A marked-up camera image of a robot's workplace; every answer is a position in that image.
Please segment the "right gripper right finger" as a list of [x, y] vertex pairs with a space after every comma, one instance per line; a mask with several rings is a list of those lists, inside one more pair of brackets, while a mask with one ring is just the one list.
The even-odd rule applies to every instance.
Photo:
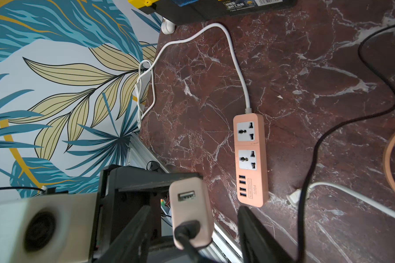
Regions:
[[294, 261], [249, 207], [241, 206], [238, 210], [238, 230], [245, 263], [292, 263]]

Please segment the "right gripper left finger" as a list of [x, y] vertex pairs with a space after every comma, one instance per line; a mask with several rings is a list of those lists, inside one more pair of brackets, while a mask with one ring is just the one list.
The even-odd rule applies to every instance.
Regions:
[[151, 238], [151, 208], [142, 207], [97, 263], [145, 263]]

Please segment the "pink USB charger adapter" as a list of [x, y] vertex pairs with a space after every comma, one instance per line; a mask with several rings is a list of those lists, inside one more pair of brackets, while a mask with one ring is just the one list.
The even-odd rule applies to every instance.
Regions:
[[185, 223], [197, 221], [199, 231], [189, 239], [195, 248], [203, 248], [212, 242], [214, 232], [214, 217], [206, 183], [201, 178], [193, 177], [179, 180], [169, 187], [172, 210], [172, 229], [177, 229]]

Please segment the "pink power strip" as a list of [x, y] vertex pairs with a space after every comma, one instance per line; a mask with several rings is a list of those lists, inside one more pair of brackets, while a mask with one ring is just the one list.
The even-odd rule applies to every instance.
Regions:
[[251, 113], [233, 119], [238, 200], [261, 208], [269, 199], [263, 117]]

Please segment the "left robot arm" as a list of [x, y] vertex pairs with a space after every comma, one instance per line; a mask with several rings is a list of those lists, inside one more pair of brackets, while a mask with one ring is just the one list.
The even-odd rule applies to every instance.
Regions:
[[198, 173], [159, 173], [110, 165], [99, 177], [90, 263], [165, 263], [185, 255], [161, 235], [160, 199]]

